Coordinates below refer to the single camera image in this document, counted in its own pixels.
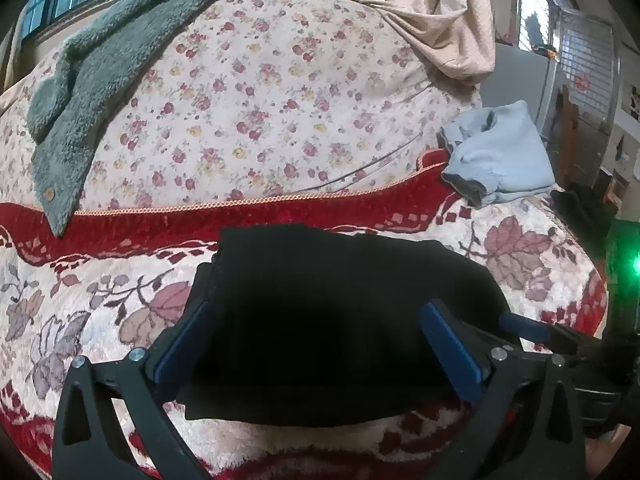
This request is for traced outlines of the right hand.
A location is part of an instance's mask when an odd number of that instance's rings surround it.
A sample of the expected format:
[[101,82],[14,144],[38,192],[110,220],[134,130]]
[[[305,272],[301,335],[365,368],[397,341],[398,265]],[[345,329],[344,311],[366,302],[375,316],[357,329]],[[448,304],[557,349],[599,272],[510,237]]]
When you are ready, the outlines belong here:
[[586,476],[588,479],[597,478],[597,475],[605,470],[630,432],[630,427],[618,425],[610,434],[599,439],[585,438]]

